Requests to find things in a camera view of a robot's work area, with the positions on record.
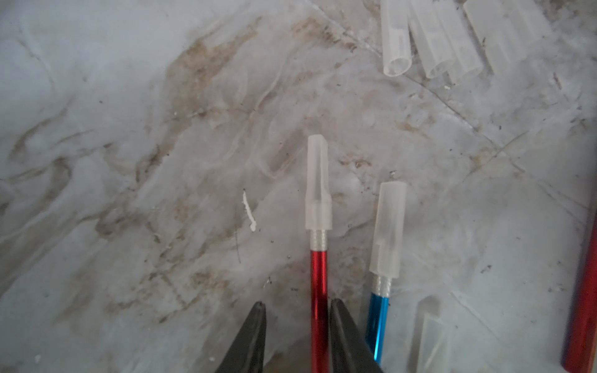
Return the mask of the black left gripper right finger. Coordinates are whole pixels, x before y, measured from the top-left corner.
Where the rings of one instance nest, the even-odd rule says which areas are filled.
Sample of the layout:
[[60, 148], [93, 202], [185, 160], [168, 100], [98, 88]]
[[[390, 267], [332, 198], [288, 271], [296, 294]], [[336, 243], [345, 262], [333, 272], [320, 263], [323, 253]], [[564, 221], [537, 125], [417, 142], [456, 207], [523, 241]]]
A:
[[335, 373], [382, 373], [345, 303], [331, 300], [331, 364]]

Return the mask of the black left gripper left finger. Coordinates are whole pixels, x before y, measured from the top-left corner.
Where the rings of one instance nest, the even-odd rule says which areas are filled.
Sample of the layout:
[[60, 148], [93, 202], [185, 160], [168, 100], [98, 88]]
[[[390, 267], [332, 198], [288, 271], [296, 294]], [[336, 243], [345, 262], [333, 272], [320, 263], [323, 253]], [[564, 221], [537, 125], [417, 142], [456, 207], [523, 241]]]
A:
[[262, 373], [267, 336], [267, 309], [256, 302], [216, 373]]

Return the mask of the clear cap of red knife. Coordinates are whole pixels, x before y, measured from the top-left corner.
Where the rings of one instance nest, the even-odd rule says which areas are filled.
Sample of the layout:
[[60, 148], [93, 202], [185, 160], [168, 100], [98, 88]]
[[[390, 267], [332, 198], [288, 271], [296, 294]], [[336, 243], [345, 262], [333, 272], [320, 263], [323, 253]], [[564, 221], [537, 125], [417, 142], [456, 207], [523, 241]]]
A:
[[433, 7], [453, 52], [453, 63], [447, 69], [449, 79], [460, 85], [478, 76], [483, 62], [454, 1], [434, 1]]

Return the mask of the clear cap of blue knife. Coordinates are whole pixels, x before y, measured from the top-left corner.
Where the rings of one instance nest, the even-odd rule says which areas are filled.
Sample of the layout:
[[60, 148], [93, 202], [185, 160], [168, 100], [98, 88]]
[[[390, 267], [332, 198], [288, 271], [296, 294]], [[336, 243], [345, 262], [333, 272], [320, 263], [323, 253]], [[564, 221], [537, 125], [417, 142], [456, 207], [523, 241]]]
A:
[[503, 4], [514, 31], [525, 47], [550, 35], [550, 24], [533, 0], [504, 0]]

